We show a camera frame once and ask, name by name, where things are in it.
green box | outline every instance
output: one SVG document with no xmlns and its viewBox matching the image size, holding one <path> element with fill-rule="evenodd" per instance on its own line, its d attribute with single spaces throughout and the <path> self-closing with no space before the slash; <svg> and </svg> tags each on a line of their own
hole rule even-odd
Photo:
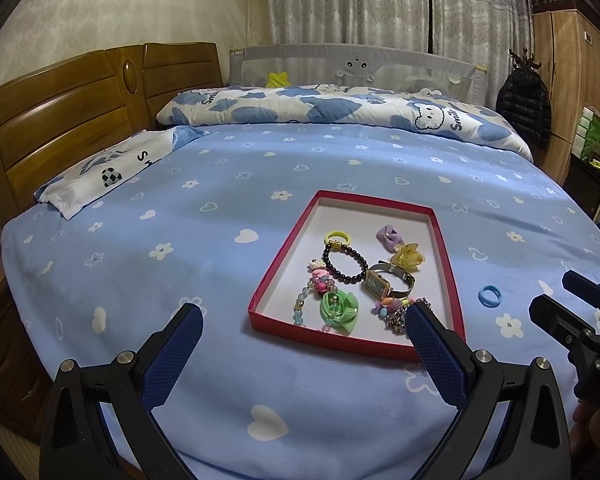
<svg viewBox="0 0 600 480">
<path fill-rule="evenodd" d="M 580 118 L 580 126 L 587 131 L 584 135 L 580 160 L 589 160 L 594 153 L 600 156 L 600 115 L 590 107 L 585 107 Z"/>
</svg>

wooden nightstand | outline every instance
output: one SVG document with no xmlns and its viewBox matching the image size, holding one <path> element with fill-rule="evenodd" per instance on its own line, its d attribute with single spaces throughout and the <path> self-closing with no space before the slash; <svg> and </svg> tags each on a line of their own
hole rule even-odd
<svg viewBox="0 0 600 480">
<path fill-rule="evenodd" d="M 600 170 L 571 155 L 562 188 L 594 222 L 600 221 Z"/>
<path fill-rule="evenodd" d="M 0 262 L 0 424 L 39 443 L 51 383 L 20 321 Z"/>
</svg>

blue rubber ring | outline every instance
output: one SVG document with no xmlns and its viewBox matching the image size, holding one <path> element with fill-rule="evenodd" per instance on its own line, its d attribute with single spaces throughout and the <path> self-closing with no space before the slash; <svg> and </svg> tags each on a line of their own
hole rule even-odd
<svg viewBox="0 0 600 480">
<path fill-rule="evenodd" d="M 484 297 L 484 293 L 487 290 L 493 292 L 496 295 L 495 300 L 490 300 L 489 298 Z M 502 301 L 502 293 L 500 292 L 500 289 L 495 285 L 485 285 L 483 288 L 480 289 L 480 292 L 478 292 L 478 300 L 480 300 L 480 303 L 482 303 L 487 308 L 496 308 Z"/>
</svg>

blue bed sheet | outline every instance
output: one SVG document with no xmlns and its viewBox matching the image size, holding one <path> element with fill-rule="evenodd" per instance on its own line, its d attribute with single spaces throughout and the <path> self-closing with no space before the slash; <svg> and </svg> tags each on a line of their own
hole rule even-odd
<svg viewBox="0 0 600 480">
<path fill-rule="evenodd" d="M 379 126 L 213 126 L 70 221 L 46 204 L 10 221 L 4 267 L 46 370 L 54 376 L 69 357 L 82 366 L 110 362 L 193 300 L 205 331 L 154 415 L 201 480 L 410 478 L 456 412 L 421 365 L 265 335 L 246 315 L 319 189 L 431 206 L 468 344 L 504 362 L 547 357 L 570 414 L 574 368 L 527 309 L 544 291 L 600 331 L 600 313 L 560 285 L 567 269 L 600 282 L 600 231 L 513 152 Z M 257 239 L 236 243 L 246 229 Z M 497 308 L 477 300 L 487 284 L 503 294 Z"/>
</svg>

purple hair bow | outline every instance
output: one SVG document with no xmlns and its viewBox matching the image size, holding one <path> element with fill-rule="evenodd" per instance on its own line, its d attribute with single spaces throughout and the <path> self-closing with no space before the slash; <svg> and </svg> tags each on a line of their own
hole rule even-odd
<svg viewBox="0 0 600 480">
<path fill-rule="evenodd" d="M 391 253 L 395 253 L 395 247 L 397 244 L 404 243 L 402 241 L 402 237 L 396 232 L 394 226 L 392 225 L 385 225 L 382 229 L 380 229 L 376 233 L 376 238 L 380 240 L 386 249 Z"/>
</svg>

